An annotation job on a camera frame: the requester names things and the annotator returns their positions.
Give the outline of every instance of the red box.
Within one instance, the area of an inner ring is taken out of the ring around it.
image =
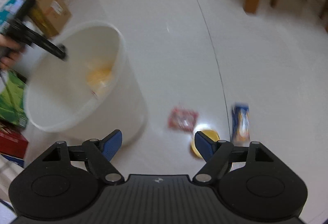
[[[0,122],[0,152],[18,158],[24,158],[28,141],[18,130]]]

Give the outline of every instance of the logo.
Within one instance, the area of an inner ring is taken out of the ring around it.
[[[157,183],[161,183],[164,180],[162,178],[158,178],[158,179],[155,179],[154,181],[157,182]]]

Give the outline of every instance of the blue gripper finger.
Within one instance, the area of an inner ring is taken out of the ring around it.
[[[101,140],[103,143],[102,154],[111,161],[119,148],[122,146],[122,132],[120,130],[113,131],[110,135]]]
[[[201,131],[195,133],[195,146],[206,162],[208,162],[215,153],[215,142]]]

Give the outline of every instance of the green box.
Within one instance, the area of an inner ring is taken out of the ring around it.
[[[23,107],[23,96],[26,84],[17,77],[14,71],[2,71],[1,74],[7,88],[0,80],[0,118],[25,128],[27,117]]]

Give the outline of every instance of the blue package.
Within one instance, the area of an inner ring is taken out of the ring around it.
[[[14,162],[16,165],[19,165],[20,167],[24,168],[24,160],[18,157],[14,157],[11,155],[5,155],[5,154],[1,154],[4,158],[6,158],[7,160]]]
[[[232,108],[232,140],[234,143],[250,141],[248,113],[247,104],[236,104]]]

